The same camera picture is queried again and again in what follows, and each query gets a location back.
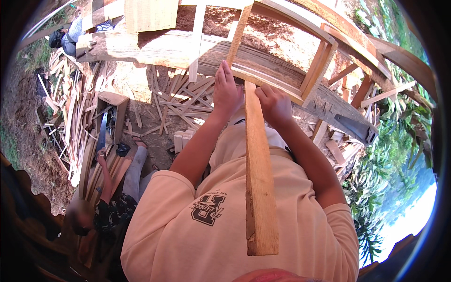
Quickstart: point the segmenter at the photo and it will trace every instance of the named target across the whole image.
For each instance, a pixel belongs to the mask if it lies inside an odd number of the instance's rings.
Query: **person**
[[[140,178],[141,170],[147,158],[147,146],[139,137],[133,139],[138,149],[125,173],[124,186],[119,199],[111,200],[113,181],[106,164],[105,149],[103,149],[97,152],[97,161],[102,168],[104,187],[101,190],[100,200],[95,211],[89,202],[77,200],[74,204],[71,204],[72,208],[66,214],[73,231],[77,235],[87,236],[87,239],[83,240],[83,244],[80,246],[80,256],[87,253],[96,232],[102,233],[107,240],[115,239],[113,229],[132,217],[152,175],[158,171],[158,167],[152,165],[153,171],[146,177]]]
[[[279,254],[247,256],[243,86],[235,86],[225,60],[214,87],[213,112],[170,169],[152,176],[130,221],[120,257],[127,279],[230,282],[280,268],[301,277],[355,281],[359,242],[335,171],[294,121],[288,95],[267,84],[255,94],[272,127],[266,134]],[[208,163],[211,173],[195,189]]]

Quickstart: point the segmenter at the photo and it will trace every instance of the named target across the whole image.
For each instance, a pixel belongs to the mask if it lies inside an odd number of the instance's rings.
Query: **wooden box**
[[[114,144],[118,144],[120,142],[120,137],[122,136],[122,128],[125,122],[125,112],[127,111],[127,103],[129,98],[123,96],[119,93],[111,92],[111,91],[102,91],[97,96],[97,114],[102,110],[107,108],[109,105],[116,107],[116,124],[113,136],[110,136],[111,140],[113,140]],[[102,118],[99,116],[96,120],[96,131],[97,135],[100,132],[100,126],[102,124]]]

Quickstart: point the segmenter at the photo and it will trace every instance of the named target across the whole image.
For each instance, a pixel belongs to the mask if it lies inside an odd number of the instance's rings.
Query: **dirt ground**
[[[87,3],[88,0],[79,1],[77,5]],[[46,15],[49,11],[59,7],[60,4],[52,2],[46,8]],[[177,17],[177,29],[189,30],[193,28],[195,7],[179,7]],[[224,9],[218,7],[207,7],[203,32],[221,37],[227,37],[231,22],[235,14],[234,9]],[[269,39],[267,35],[274,33],[275,38]],[[265,18],[261,15],[251,14],[248,26],[244,30],[242,44],[254,47],[263,52],[280,57],[287,62],[307,71],[316,49],[319,39],[290,25]],[[350,61],[336,53],[325,78],[330,79],[350,64]],[[129,104],[126,119],[132,122],[134,132],[144,133],[145,131],[160,125],[161,121],[156,109],[155,102],[151,96],[148,78],[150,66],[130,62],[111,62],[108,73],[114,76],[113,88],[119,93],[128,95],[129,86],[134,94],[141,114],[143,127],[139,128],[136,123],[134,111]],[[157,66],[158,83],[162,87],[168,72],[171,69]],[[360,84],[363,74],[360,70],[351,73],[348,79],[348,89],[353,85]],[[36,75],[32,72],[24,72],[20,65],[15,65],[11,70],[10,80],[6,87],[4,101],[1,108],[2,127],[6,128],[10,137],[17,140],[17,151],[20,160],[19,169],[24,169],[32,179],[32,191],[36,194],[44,193],[50,200],[53,214],[64,214],[64,209],[72,198],[75,188],[67,180],[67,172],[62,170],[57,162],[56,150],[52,145],[46,145],[44,135],[35,116],[35,109],[41,107],[45,111],[46,106],[43,100],[37,97]],[[333,89],[341,88],[342,80],[336,83]],[[293,104],[292,115],[305,131],[313,131],[317,118],[307,114],[301,107]],[[171,165],[172,155],[166,152],[167,146],[173,141],[174,132],[188,129],[188,124],[178,116],[168,116],[167,122],[172,121],[168,126],[169,135],[158,132],[151,133],[143,137],[149,151],[148,163],[143,175],[150,172],[150,164],[155,163],[160,169],[167,169]],[[327,132],[319,147],[325,155],[329,155],[329,150],[324,142],[330,138],[331,133]],[[132,136],[123,134],[122,142],[134,146]]]

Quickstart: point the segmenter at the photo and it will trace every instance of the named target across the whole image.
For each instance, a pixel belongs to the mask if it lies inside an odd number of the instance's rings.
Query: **hand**
[[[102,167],[106,167],[105,148],[102,148],[102,149],[100,149],[100,150],[97,152],[96,158],[97,158],[97,162],[98,162]]]
[[[224,120],[229,120],[244,103],[243,86],[235,86],[232,71],[225,60],[215,75],[215,94],[213,96],[216,113]]]
[[[255,89],[255,94],[262,105],[263,117],[274,129],[293,121],[288,94],[266,83]]]

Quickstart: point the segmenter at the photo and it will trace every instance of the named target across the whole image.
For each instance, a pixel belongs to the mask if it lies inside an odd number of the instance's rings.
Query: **gray pants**
[[[124,186],[122,188],[122,193],[130,195],[133,199],[139,203],[147,185],[152,178],[152,175],[157,172],[157,170],[152,171],[146,177],[141,178],[141,170],[143,169],[144,162],[147,158],[147,149],[143,146],[139,146],[135,154],[135,158],[130,164],[127,172],[125,173]]]

